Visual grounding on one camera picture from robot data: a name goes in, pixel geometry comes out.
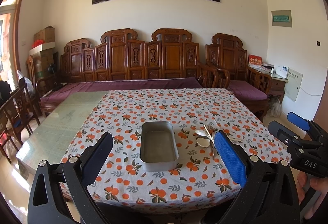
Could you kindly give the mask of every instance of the white wall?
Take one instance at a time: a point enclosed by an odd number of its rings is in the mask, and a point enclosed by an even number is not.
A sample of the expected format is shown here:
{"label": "white wall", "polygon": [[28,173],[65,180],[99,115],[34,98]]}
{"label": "white wall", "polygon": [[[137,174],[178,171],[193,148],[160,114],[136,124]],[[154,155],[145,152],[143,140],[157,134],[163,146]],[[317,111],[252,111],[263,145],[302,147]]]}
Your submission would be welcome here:
{"label": "white wall", "polygon": [[25,62],[32,48],[33,36],[45,28],[42,25],[45,0],[22,0],[18,22],[18,55],[22,73],[26,74]]}
{"label": "white wall", "polygon": [[[284,65],[303,74],[301,88],[322,94],[328,68],[328,23],[323,0],[267,0],[269,43],[267,62]],[[272,26],[272,10],[291,10],[293,27]],[[284,97],[282,110],[312,120],[321,96],[300,90],[293,102]]]}
{"label": "white wall", "polygon": [[46,0],[43,26],[55,28],[56,48],[74,39],[88,38],[100,43],[108,30],[132,28],[138,38],[151,41],[158,28],[183,28],[200,44],[218,32],[241,38],[249,53],[266,57],[268,14],[266,0],[112,0],[92,5],[92,0]]}

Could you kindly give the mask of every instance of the person's thumb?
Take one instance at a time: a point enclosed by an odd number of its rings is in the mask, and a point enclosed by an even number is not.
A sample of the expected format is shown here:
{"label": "person's thumb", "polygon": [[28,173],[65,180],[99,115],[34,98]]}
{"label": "person's thumb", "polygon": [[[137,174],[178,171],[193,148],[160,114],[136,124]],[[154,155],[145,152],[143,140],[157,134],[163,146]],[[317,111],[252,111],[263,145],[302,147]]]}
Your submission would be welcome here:
{"label": "person's thumb", "polygon": [[328,192],[328,178],[312,178],[310,180],[310,186],[316,191],[320,191],[322,194],[326,195]]}

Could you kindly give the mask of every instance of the white cable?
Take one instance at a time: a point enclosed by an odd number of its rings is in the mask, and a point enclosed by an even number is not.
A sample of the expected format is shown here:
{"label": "white cable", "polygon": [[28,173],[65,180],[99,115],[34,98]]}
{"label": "white cable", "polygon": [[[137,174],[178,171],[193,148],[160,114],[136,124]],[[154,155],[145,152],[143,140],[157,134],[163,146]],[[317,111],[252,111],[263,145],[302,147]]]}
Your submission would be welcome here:
{"label": "white cable", "polygon": [[322,94],[317,94],[317,95],[312,95],[312,94],[309,94],[309,93],[307,93],[306,91],[304,91],[302,87],[300,87],[300,89],[301,89],[304,93],[306,93],[306,94],[308,94],[308,95],[310,95],[310,96],[322,96],[322,95],[323,95],[323,93],[322,93]]}

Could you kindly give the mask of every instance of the blue gripper pad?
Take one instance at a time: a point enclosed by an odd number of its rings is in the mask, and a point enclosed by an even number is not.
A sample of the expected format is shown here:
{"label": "blue gripper pad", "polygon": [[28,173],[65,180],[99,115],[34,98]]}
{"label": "blue gripper pad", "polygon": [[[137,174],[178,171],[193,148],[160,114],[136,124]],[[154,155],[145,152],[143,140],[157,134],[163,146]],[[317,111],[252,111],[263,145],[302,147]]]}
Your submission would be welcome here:
{"label": "blue gripper pad", "polygon": [[289,122],[301,128],[303,131],[308,131],[310,129],[309,122],[293,112],[288,113],[287,119]]}
{"label": "blue gripper pad", "polygon": [[244,187],[247,181],[246,167],[235,152],[232,142],[223,131],[219,131],[215,134],[214,146],[224,162],[224,165],[227,167],[233,181],[239,183],[241,187]]}

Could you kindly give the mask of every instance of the chopstick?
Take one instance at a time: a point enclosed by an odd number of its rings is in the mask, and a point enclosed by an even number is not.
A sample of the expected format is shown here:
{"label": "chopstick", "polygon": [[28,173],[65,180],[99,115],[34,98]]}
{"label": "chopstick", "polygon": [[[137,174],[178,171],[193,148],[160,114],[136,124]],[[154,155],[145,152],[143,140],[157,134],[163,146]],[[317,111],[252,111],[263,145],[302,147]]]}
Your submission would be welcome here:
{"label": "chopstick", "polygon": [[210,134],[210,132],[208,131],[208,129],[207,129],[207,127],[206,127],[205,124],[204,124],[204,128],[205,128],[207,134],[209,135],[209,137],[211,138],[211,140],[210,140],[210,147],[211,147],[211,152],[212,152],[212,159],[214,160],[214,151],[213,151],[213,148],[212,148],[213,137]]}

